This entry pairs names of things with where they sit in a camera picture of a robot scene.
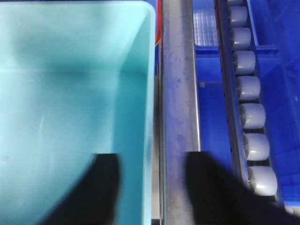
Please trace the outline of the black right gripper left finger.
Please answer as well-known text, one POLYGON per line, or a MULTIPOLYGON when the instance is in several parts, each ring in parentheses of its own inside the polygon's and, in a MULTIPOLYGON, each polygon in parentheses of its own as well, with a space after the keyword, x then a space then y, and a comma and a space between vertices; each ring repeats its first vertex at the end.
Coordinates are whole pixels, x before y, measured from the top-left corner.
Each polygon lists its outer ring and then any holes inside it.
POLYGON ((120 189, 118 154, 97 154, 91 167, 42 225, 112 225, 120 189))

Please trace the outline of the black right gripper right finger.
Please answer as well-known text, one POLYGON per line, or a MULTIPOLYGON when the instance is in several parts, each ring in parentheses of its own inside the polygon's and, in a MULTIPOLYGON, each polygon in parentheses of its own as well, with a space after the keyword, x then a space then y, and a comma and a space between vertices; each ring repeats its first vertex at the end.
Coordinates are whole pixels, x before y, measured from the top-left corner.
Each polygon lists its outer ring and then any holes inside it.
POLYGON ((189 152, 185 184, 197 225, 298 225, 300 219, 253 194, 208 152, 189 152))

